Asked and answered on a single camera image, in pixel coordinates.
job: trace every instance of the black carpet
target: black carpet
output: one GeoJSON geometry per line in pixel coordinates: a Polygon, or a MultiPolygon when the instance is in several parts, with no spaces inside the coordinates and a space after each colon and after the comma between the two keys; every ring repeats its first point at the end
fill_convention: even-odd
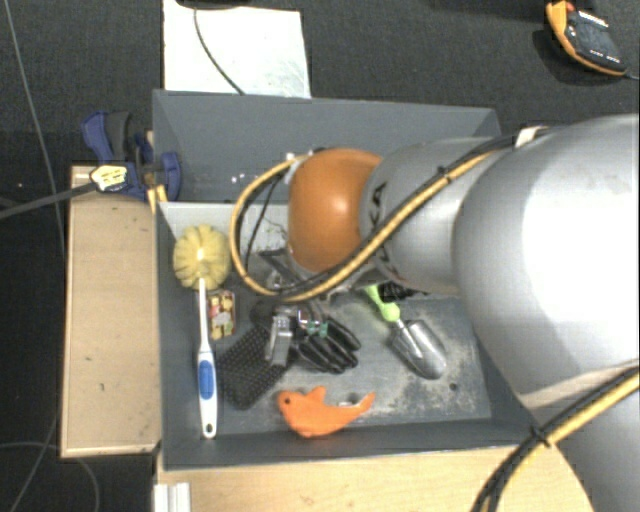
{"type": "MultiPolygon", "coordinates": [[[[638,111],[638,82],[568,65],[542,32],[542,2],[300,0],[250,5],[299,9],[316,97],[496,109],[505,131],[638,111]]],[[[74,161],[92,158],[79,133],[91,112],[129,110],[151,126],[162,84],[160,0],[14,0],[15,28],[59,189],[74,161]]],[[[600,1],[638,70],[640,2],[600,1]]],[[[50,184],[0,8],[0,208],[47,195],[50,184]]],[[[62,369],[64,265],[51,207],[0,221],[0,444],[42,442],[56,415],[62,369]]],[[[0,510],[38,455],[0,449],[0,510]]],[[[101,510],[150,507],[151,457],[87,461],[101,510]]],[[[91,510],[91,481],[51,450],[19,510],[91,510]]]]}

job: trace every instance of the electrical cable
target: electrical cable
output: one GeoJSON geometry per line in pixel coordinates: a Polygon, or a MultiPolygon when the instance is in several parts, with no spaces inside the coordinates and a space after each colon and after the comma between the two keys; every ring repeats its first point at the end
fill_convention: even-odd
{"type": "MultiPolygon", "coordinates": [[[[59,447],[54,444],[46,444],[46,443],[38,443],[36,441],[21,441],[16,443],[2,443],[0,444],[0,450],[11,450],[14,448],[41,448],[41,453],[44,456],[44,453],[47,450],[58,451],[59,447]]],[[[93,496],[94,496],[94,512],[98,512],[100,510],[100,486],[98,485],[98,480],[96,479],[96,475],[93,470],[89,467],[89,465],[83,461],[82,459],[76,459],[76,462],[80,464],[82,469],[84,469],[85,473],[91,480],[91,485],[93,487],[93,496]]],[[[11,507],[11,512],[14,512],[17,508],[17,504],[19,502],[14,503],[14,506],[11,507]]]]}
{"type": "Polygon", "coordinates": [[[394,209],[387,216],[385,221],[354,251],[354,253],[345,259],[333,269],[316,274],[306,280],[301,288],[300,284],[295,291],[291,292],[286,289],[271,290],[257,283],[248,275],[246,268],[242,265],[239,257],[239,230],[242,226],[242,216],[247,209],[247,204],[254,197],[256,191],[269,183],[271,179],[288,170],[294,163],[308,158],[308,155],[299,156],[291,160],[282,162],[272,167],[264,174],[254,180],[247,186],[238,198],[234,210],[231,214],[231,223],[229,229],[229,241],[231,246],[231,258],[237,273],[245,284],[252,290],[267,296],[277,296],[283,302],[303,302],[305,300],[316,297],[325,293],[331,288],[337,286],[350,275],[352,275],[360,266],[362,266],[368,258],[391,236],[391,234],[408,219],[415,211],[418,210],[426,201],[435,196],[440,190],[445,188],[449,183],[464,175],[473,169],[482,160],[489,155],[513,144],[513,137],[501,137],[479,145],[471,150],[462,158],[446,168],[440,169],[440,172],[427,180],[423,185],[418,187],[416,191],[405,200],[401,205],[394,209]]]}
{"type": "MultiPolygon", "coordinates": [[[[9,5],[9,0],[4,0],[4,7],[5,7],[5,12],[7,15],[7,22],[9,24],[9,31],[11,33],[11,39],[13,42],[13,47],[14,47],[14,51],[16,54],[16,60],[18,62],[18,69],[20,72],[20,78],[22,81],[22,87],[24,89],[25,92],[25,96],[27,98],[27,103],[29,105],[29,111],[31,113],[31,118],[33,120],[33,124],[36,130],[36,135],[38,137],[38,143],[40,145],[40,150],[42,152],[42,156],[44,159],[44,163],[45,163],[45,167],[47,170],[47,175],[48,175],[48,179],[49,179],[49,185],[51,187],[51,192],[52,195],[46,198],[42,198],[36,201],[32,201],[30,203],[26,203],[26,204],[18,204],[14,201],[9,201],[9,200],[5,200],[3,201],[3,206],[7,207],[7,210],[4,210],[2,212],[0,212],[0,219],[1,218],[7,218],[10,217],[11,215],[15,215],[17,213],[21,213],[23,211],[28,211],[34,208],[39,208],[41,206],[44,206],[46,204],[54,204],[55,205],[55,212],[56,212],[56,223],[57,223],[57,227],[58,227],[58,235],[59,235],[59,241],[60,241],[60,252],[62,255],[62,260],[63,262],[67,261],[67,253],[66,253],[66,238],[65,238],[65,233],[64,233],[64,223],[62,221],[62,212],[60,209],[60,205],[59,202],[61,200],[63,200],[63,197],[66,198],[66,194],[69,194],[69,197],[73,197],[74,195],[80,195],[80,193],[85,193],[88,192],[89,190],[84,190],[81,191],[81,188],[85,188],[85,187],[80,187],[79,189],[74,189],[71,191],[66,191],[66,192],[62,192],[62,193],[58,193],[57,187],[56,187],[56,183],[55,183],[55,178],[53,175],[53,167],[51,165],[51,159],[49,158],[49,151],[47,150],[47,146],[45,144],[44,141],[44,136],[42,133],[42,126],[40,125],[40,121],[38,119],[38,115],[36,112],[36,108],[35,108],[35,104],[33,102],[33,97],[31,96],[31,89],[29,87],[29,82],[27,80],[27,74],[25,72],[25,68],[24,68],[24,63],[22,61],[22,54],[20,52],[20,45],[18,44],[18,37],[16,34],[16,29],[15,29],[15,25],[13,23],[13,16],[11,14],[11,7],[9,5]]],[[[0,444],[0,450],[4,450],[4,449],[13,449],[13,448],[40,448],[40,451],[38,453],[38,456],[34,462],[34,464],[31,466],[31,470],[29,472],[29,475],[27,476],[25,482],[23,483],[20,492],[18,493],[18,496],[15,498],[13,504],[11,505],[11,508],[9,509],[9,512],[15,512],[17,510],[17,508],[20,506],[20,503],[24,497],[24,495],[26,494],[29,486],[31,485],[31,482],[33,481],[38,469],[40,468],[41,464],[42,464],[42,460],[44,459],[44,455],[47,452],[47,450],[54,450],[57,451],[58,447],[56,445],[51,444],[51,441],[53,440],[53,436],[54,433],[56,431],[56,427],[58,424],[58,419],[59,419],[59,415],[60,415],[60,411],[58,410],[56,413],[56,416],[54,417],[54,420],[51,424],[51,426],[49,427],[49,431],[47,433],[47,437],[45,439],[44,442],[40,443],[40,442],[36,442],[36,441],[24,441],[24,442],[13,442],[13,443],[2,443],[0,444]]],[[[98,510],[100,509],[100,488],[98,485],[98,481],[96,480],[95,474],[93,473],[93,471],[91,470],[91,468],[82,460],[77,460],[78,463],[83,467],[83,469],[86,471],[86,473],[89,475],[89,478],[91,479],[91,483],[93,486],[93,491],[94,491],[94,496],[95,496],[95,506],[94,506],[94,510],[96,512],[98,512],[98,510]]]]}
{"type": "MultiPolygon", "coordinates": [[[[47,174],[49,176],[49,184],[51,186],[51,191],[55,195],[58,193],[58,190],[56,187],[55,178],[53,177],[53,168],[51,166],[49,152],[47,151],[47,146],[45,145],[44,137],[42,135],[42,127],[40,126],[40,121],[38,120],[38,115],[36,113],[36,108],[33,103],[33,98],[31,97],[31,89],[29,88],[29,82],[27,81],[27,74],[25,73],[24,64],[22,62],[22,54],[20,52],[20,45],[18,44],[16,29],[13,24],[13,16],[11,15],[9,0],[4,0],[4,8],[7,13],[7,22],[9,23],[9,31],[11,32],[11,39],[13,40],[13,48],[15,50],[16,59],[18,61],[18,68],[20,70],[22,87],[24,88],[24,92],[27,97],[27,103],[29,104],[29,111],[31,112],[33,124],[35,126],[36,134],[38,136],[38,142],[40,143],[40,150],[42,151],[45,167],[47,168],[47,174]]],[[[66,260],[66,243],[65,243],[65,236],[64,236],[64,224],[62,222],[62,213],[60,211],[60,205],[58,203],[55,203],[55,209],[56,209],[56,221],[58,223],[58,234],[60,236],[60,249],[62,253],[62,259],[66,260]]]]}
{"type": "Polygon", "coordinates": [[[57,192],[53,195],[36,199],[35,201],[30,201],[28,203],[19,204],[17,206],[7,208],[6,210],[2,210],[0,211],[0,220],[13,217],[14,215],[18,215],[20,213],[25,213],[30,210],[35,210],[49,204],[58,204],[60,201],[66,201],[67,199],[81,196],[83,194],[86,194],[87,192],[93,192],[95,190],[95,183],[85,183],[84,185],[74,187],[70,190],[65,190],[64,192],[57,192]]]}
{"type": "Polygon", "coordinates": [[[260,210],[260,215],[258,216],[258,220],[256,220],[256,224],[253,227],[253,231],[251,232],[251,238],[249,239],[249,244],[247,246],[247,253],[245,254],[244,266],[249,271],[249,257],[251,256],[251,249],[253,248],[253,243],[255,242],[256,236],[258,235],[258,229],[260,228],[260,224],[262,224],[262,220],[264,219],[265,214],[267,213],[267,208],[269,207],[269,203],[271,202],[271,196],[273,195],[273,191],[275,190],[278,183],[282,179],[282,175],[278,175],[271,184],[269,188],[269,192],[267,192],[267,197],[264,200],[264,204],[262,205],[262,209],[260,210]]]}
{"type": "Polygon", "coordinates": [[[630,368],[562,411],[532,435],[498,467],[478,494],[472,512],[495,512],[504,491],[544,447],[556,445],[615,404],[638,391],[638,367],[630,368]]]}
{"type": "Polygon", "coordinates": [[[196,34],[198,34],[198,39],[200,40],[200,45],[202,46],[203,50],[205,51],[205,53],[207,54],[207,57],[209,57],[209,60],[211,61],[211,63],[214,65],[214,67],[218,70],[218,73],[220,73],[222,75],[222,77],[227,81],[227,83],[233,87],[233,89],[241,96],[244,96],[246,93],[244,92],[244,90],[242,90],[238,84],[236,84],[229,75],[227,75],[227,73],[225,72],[224,69],[222,69],[222,67],[220,66],[220,64],[218,64],[218,61],[214,58],[214,56],[211,54],[211,52],[209,51],[209,47],[207,46],[207,43],[205,43],[204,41],[204,37],[202,37],[202,32],[200,32],[200,23],[198,23],[198,8],[194,7],[193,9],[193,25],[196,28],[196,34]]]}

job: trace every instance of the yellow brush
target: yellow brush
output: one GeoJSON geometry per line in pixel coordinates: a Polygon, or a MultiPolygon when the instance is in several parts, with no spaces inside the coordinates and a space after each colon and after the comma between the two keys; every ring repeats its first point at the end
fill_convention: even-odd
{"type": "Polygon", "coordinates": [[[198,290],[200,349],[198,351],[198,397],[202,434],[216,436],[218,390],[213,352],[207,325],[207,290],[219,288],[231,271],[229,242],[210,226],[188,227],[173,250],[173,270],[186,288],[198,290]]]}

